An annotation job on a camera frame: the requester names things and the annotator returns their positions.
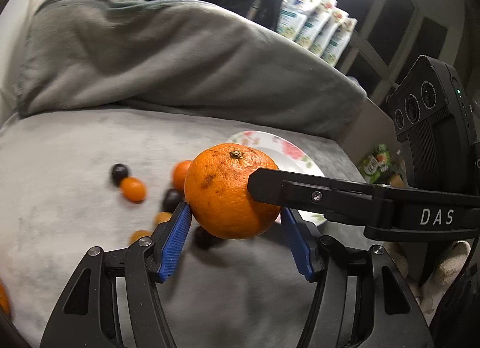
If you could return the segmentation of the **small mandarin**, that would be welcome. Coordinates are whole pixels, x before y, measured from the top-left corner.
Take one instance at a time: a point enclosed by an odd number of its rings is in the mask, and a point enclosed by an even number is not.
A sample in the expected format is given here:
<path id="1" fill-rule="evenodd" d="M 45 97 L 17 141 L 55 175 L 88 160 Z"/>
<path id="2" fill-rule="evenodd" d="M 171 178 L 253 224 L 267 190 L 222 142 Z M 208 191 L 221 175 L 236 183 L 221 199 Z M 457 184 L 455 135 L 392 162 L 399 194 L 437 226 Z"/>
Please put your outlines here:
<path id="1" fill-rule="evenodd" d="M 179 192 L 184 192 L 185 178 L 191 163 L 191 160 L 178 162 L 172 170 L 172 187 Z"/>

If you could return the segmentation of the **smooth orange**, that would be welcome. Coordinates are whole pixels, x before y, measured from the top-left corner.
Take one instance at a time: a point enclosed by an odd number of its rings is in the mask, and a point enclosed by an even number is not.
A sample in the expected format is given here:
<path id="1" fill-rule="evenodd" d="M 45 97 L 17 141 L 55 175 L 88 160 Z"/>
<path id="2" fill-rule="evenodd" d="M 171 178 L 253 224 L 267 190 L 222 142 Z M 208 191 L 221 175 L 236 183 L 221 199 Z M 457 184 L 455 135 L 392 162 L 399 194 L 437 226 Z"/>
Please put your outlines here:
<path id="1" fill-rule="evenodd" d="M 0 305 L 8 318 L 11 318 L 11 304 L 7 290 L 0 280 Z"/>

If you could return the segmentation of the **green snack bag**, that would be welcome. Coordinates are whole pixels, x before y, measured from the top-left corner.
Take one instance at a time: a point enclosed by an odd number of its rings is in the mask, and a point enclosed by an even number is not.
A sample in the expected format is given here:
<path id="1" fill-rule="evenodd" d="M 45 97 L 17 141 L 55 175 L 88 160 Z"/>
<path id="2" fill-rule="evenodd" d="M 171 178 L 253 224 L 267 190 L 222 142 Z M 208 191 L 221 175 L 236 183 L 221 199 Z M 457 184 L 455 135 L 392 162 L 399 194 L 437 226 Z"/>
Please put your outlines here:
<path id="1" fill-rule="evenodd" d="M 377 145 L 360 161 L 357 168 L 367 183 L 377 183 L 392 168 L 391 155 L 386 144 Z"/>

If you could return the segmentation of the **floral refill pouch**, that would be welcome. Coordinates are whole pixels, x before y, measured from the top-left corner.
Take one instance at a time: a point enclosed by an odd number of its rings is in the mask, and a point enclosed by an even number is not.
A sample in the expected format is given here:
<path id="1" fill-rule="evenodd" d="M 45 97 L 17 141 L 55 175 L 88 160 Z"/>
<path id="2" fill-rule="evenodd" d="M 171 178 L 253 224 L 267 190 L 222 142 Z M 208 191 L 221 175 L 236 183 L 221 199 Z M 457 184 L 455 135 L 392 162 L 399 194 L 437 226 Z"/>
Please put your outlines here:
<path id="1" fill-rule="evenodd" d="M 312 46 L 309 49 L 312 54 L 318 57 L 323 54 L 326 46 L 329 43 L 329 40 L 335 34 L 338 27 L 348 18 L 348 16 L 349 14 L 346 11 L 343 11 L 339 8 L 335 8 L 333 10 L 333 13 L 320 30 L 315 41 L 312 43 Z"/>
<path id="2" fill-rule="evenodd" d="M 358 20 L 354 18 L 347 18 L 339 25 L 333 36 L 329 40 L 321 58 L 330 66 L 335 67 L 340 59 L 343 51 L 346 49 L 352 34 L 356 28 Z"/>
<path id="3" fill-rule="evenodd" d="M 282 0 L 276 32 L 295 40 L 308 17 L 323 0 Z"/>
<path id="4" fill-rule="evenodd" d="M 315 11 L 307 18 L 306 23 L 295 38 L 295 43 L 308 50 L 333 14 L 337 3 L 337 0 L 322 0 Z"/>

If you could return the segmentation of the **floral white plate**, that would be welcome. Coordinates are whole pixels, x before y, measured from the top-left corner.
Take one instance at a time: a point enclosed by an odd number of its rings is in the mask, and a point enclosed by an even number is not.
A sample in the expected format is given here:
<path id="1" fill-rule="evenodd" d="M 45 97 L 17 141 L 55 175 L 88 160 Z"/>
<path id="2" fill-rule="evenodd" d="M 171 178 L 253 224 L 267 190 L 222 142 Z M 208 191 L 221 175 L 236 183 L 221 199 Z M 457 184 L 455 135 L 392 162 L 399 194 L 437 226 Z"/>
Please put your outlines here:
<path id="1" fill-rule="evenodd" d="M 292 142 L 269 132 L 242 131 L 233 134 L 228 143 L 249 146 L 267 154 L 281 171 L 290 171 L 311 176 L 323 177 L 313 159 Z"/>

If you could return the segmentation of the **grey blanket backrest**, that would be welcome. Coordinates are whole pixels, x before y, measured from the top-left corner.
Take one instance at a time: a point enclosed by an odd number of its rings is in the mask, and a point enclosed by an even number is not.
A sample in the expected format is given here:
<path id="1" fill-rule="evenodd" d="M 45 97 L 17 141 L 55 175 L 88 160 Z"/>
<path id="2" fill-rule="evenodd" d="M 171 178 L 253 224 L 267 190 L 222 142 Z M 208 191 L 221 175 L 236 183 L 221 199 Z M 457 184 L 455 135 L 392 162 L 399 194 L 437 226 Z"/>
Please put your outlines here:
<path id="1" fill-rule="evenodd" d="M 198 0 L 47 0 L 32 17 L 19 113 L 126 105 L 340 138 L 359 84 L 257 23 Z"/>

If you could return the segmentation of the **red cherry tomato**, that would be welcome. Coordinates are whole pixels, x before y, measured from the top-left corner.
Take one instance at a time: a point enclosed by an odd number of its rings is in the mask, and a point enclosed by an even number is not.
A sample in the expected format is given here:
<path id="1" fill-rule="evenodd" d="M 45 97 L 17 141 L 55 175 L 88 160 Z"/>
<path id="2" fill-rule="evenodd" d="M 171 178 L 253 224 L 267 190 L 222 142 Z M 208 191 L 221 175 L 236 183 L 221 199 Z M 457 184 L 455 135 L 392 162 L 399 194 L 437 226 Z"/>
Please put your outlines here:
<path id="1" fill-rule="evenodd" d="M 198 226 L 193 235 L 194 244 L 201 250 L 209 250 L 212 247 L 219 246 L 224 239 L 211 235 L 205 228 Z"/>

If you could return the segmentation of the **small kumquat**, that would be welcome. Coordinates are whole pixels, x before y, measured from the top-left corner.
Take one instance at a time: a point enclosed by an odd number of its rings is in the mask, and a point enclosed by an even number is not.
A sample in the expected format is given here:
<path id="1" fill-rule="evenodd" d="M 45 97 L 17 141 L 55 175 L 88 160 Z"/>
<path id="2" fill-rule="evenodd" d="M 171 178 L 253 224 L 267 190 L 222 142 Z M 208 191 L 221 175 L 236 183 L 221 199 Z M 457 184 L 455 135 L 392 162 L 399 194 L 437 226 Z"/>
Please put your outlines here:
<path id="1" fill-rule="evenodd" d="M 120 182 L 120 191 L 125 199 L 134 203 L 143 202 L 146 198 L 146 187 L 135 177 L 125 177 Z"/>

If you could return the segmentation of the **large rough orange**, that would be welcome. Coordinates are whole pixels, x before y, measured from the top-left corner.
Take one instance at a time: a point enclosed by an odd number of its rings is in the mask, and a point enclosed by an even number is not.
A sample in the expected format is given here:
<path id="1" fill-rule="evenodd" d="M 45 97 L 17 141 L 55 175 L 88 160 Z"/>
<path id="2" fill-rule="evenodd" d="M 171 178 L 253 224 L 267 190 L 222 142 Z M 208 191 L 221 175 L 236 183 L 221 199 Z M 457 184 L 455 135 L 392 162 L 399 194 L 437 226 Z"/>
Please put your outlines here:
<path id="1" fill-rule="evenodd" d="M 280 207 L 255 201 L 248 192 L 250 174 L 259 168 L 276 170 L 264 152 L 234 143 L 200 153 L 186 173 L 184 193 L 193 217 L 211 235 L 247 239 L 274 223 Z"/>

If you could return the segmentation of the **dark plum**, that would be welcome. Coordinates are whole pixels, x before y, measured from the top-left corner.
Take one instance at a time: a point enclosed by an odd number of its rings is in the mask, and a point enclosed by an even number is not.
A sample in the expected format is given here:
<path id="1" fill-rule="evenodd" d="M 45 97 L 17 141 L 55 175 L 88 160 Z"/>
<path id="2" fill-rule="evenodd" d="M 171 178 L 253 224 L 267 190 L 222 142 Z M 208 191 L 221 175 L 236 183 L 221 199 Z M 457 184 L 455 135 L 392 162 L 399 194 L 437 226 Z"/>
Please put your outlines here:
<path id="1" fill-rule="evenodd" d="M 181 191 L 178 191 L 177 189 L 168 189 L 163 196 L 160 211 L 172 214 L 176 210 L 177 205 L 183 201 L 184 196 Z"/>
<path id="2" fill-rule="evenodd" d="M 116 187 L 120 187 L 120 183 L 123 179 L 129 176 L 129 169 L 126 165 L 122 163 L 116 163 L 111 168 L 111 179 L 112 183 Z"/>

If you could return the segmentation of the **brown longan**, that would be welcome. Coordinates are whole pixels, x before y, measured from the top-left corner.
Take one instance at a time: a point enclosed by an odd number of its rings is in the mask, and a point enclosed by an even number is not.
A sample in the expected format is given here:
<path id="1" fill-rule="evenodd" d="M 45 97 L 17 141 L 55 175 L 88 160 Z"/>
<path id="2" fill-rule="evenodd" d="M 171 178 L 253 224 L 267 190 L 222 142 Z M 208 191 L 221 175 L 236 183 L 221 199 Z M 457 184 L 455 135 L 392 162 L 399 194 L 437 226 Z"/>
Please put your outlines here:
<path id="1" fill-rule="evenodd" d="M 150 235 L 151 231 L 149 230 L 137 230 L 129 237 L 128 243 L 130 245 L 134 244 L 134 242 L 136 242 L 140 238 L 149 237 Z"/>
<path id="2" fill-rule="evenodd" d="M 173 215 L 172 213 L 166 212 L 166 211 L 162 211 L 158 213 L 154 218 L 154 226 L 167 223 L 168 221 L 170 221 L 172 215 Z"/>

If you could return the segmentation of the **grey seat cushion cover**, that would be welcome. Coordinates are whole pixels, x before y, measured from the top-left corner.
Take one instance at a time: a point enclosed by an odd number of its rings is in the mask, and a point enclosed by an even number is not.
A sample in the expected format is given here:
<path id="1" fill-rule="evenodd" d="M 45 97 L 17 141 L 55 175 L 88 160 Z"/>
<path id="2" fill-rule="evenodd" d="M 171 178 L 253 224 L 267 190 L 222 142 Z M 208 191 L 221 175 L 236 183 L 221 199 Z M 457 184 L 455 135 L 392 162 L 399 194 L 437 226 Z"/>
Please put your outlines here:
<path id="1" fill-rule="evenodd" d="M 249 128 L 125 108 L 13 115 L 1 127 L 1 281 L 26 341 L 40 344 L 89 248 L 120 249 L 133 232 L 152 228 L 176 163 Z M 116 163 L 143 182 L 143 202 L 112 183 Z M 188 240 L 159 286 L 179 347 L 296 346 L 314 290 L 278 227 L 210 250 Z"/>

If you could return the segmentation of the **black tripod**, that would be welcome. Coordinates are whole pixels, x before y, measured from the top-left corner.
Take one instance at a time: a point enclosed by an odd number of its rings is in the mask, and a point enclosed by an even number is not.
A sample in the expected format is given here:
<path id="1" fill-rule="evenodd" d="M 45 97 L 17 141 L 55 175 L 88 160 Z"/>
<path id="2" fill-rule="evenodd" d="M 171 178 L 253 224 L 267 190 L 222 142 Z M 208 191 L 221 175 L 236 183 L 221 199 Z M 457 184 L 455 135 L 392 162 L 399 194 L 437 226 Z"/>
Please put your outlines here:
<path id="1" fill-rule="evenodd" d="M 254 0 L 246 18 L 272 31 L 278 27 L 283 0 Z"/>

